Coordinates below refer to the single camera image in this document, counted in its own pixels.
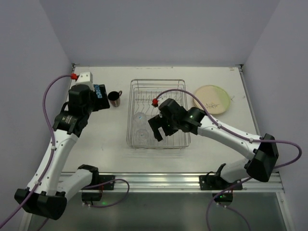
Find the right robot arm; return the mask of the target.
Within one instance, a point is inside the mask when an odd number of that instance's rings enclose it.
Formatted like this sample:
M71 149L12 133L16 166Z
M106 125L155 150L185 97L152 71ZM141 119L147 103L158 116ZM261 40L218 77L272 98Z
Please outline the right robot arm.
M192 107L186 110L174 99L153 99L153 107L159 114L148 120L157 141L163 140L160 129L166 136L172 136L181 130L213 139L237 151L243 159L231 164L222 164L210 177L210 182L219 186L234 183L251 177L260 182L267 182L279 157L275 138L269 134L264 137L245 133L208 116L203 110Z

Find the brown striped mug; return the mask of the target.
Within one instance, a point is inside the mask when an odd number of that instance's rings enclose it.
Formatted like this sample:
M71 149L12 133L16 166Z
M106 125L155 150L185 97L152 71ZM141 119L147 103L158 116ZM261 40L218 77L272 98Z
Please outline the brown striped mug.
M120 105L120 97L123 91L112 91L108 94L108 100L114 107L118 107Z

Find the clear glass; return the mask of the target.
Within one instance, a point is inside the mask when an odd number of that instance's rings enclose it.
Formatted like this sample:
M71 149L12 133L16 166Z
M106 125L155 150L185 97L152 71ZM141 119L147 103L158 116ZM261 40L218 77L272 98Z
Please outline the clear glass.
M146 115L142 112L137 112L133 116L133 129L146 128L147 118Z
M152 141L151 141L151 145L152 146L165 146L167 143L167 139L166 138L163 138L161 141L158 141L157 139L153 138Z
M134 132L134 144L135 145L148 145L150 143L150 133L147 129L145 128L140 128L140 129L137 129L135 132Z

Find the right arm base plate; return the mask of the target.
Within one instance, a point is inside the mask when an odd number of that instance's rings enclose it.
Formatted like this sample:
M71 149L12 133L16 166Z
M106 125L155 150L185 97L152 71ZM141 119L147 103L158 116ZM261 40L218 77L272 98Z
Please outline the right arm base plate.
M221 176L217 176L213 171L205 175L199 175L199 187L202 191L224 190L233 186L232 190L242 190L243 186L236 180L232 183L225 181Z

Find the blue patterned bowl red outside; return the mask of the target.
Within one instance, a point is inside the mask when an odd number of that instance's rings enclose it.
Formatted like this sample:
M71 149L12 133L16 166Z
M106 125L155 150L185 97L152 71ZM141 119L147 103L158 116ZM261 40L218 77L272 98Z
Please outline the blue patterned bowl red outside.
M97 99L102 99L103 95L102 95L102 91L101 91L100 85L94 84L93 87L95 89L95 93L96 93Z

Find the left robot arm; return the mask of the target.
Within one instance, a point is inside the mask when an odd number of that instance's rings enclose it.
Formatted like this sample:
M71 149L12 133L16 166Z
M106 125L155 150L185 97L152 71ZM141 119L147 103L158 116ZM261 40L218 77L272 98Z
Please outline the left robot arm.
M59 182L68 155L88 124L92 112L110 108L104 84L94 89L84 84L68 91L68 101L55 117L48 149L34 177L25 189L17 189L14 198L24 211L58 220L67 202L79 190L97 186L101 181L97 167L82 164L77 171Z

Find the cream plate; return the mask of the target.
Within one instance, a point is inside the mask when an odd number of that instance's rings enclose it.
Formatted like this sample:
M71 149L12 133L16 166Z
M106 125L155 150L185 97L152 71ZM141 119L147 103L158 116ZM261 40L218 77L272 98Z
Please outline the cream plate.
M231 104L228 93L215 85L204 85L198 88L194 96L203 104L211 115L219 115L226 112Z

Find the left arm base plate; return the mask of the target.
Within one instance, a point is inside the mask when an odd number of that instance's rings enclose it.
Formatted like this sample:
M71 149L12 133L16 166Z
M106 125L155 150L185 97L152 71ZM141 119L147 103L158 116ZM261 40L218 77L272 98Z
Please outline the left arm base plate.
M99 175L99 184L102 184L101 186L96 187L97 190L103 191L112 191L114 189L114 179L115 175Z

